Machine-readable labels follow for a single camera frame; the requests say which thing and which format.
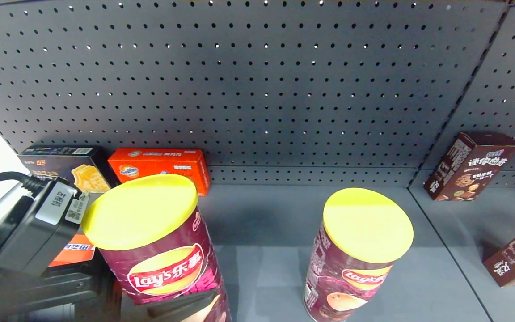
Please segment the maroon chip can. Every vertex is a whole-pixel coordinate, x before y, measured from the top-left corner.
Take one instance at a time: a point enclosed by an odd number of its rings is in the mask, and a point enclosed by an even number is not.
[[[224,282],[197,203],[186,177],[144,177],[98,198],[82,227],[136,305],[216,289],[211,304],[186,321],[229,322]]]
[[[378,192],[347,188],[331,195],[313,240],[307,313],[316,322],[346,320],[376,294],[412,241],[406,214]]]

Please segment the lay's chip can label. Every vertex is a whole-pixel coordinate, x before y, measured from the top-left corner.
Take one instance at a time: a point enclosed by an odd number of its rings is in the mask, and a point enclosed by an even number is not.
[[[227,318],[229,310],[223,279],[206,224],[198,208],[176,230],[148,245],[129,250],[105,250],[123,290],[137,305],[218,289],[201,322]]]

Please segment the orange snack box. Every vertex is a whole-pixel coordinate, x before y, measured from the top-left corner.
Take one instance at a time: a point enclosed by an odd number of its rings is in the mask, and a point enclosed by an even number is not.
[[[210,176],[199,149],[119,148],[109,157],[109,164],[122,183],[155,174],[179,174],[194,181],[198,195],[205,196]]]
[[[76,234],[63,248],[61,253],[49,264],[49,267],[80,263],[92,260],[94,245],[83,234]]]

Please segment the yellow plastic lid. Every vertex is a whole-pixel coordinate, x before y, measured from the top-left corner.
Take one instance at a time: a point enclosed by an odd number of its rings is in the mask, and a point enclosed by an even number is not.
[[[112,188],[84,213],[84,234],[96,247],[127,250],[165,237],[188,219],[198,204],[194,182],[159,174]]]
[[[386,196],[363,188],[335,192],[323,208],[327,236],[347,255],[367,263],[389,263],[413,243],[413,224]]]

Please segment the cookie image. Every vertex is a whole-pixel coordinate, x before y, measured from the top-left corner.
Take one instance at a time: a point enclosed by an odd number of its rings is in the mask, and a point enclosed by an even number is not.
[[[101,173],[92,165],[80,165],[71,173],[75,178],[74,185],[84,192],[107,192],[109,189]]]
[[[210,314],[210,311],[214,307],[214,304],[216,304],[219,297],[220,297],[220,295],[217,295],[216,297],[214,297],[214,299],[208,306],[206,306],[205,308],[199,310],[198,312],[188,316],[187,318],[185,318],[184,320],[182,320],[180,322],[204,322],[206,320],[206,317],[208,317],[208,314]]]
[[[461,175],[460,177],[458,177],[458,179],[456,179],[456,182],[454,182],[455,185],[461,188],[468,187],[473,183],[474,179],[472,179],[472,174]]]
[[[334,310],[345,311],[360,308],[366,304],[367,301],[345,293],[331,293],[327,295],[327,303]]]

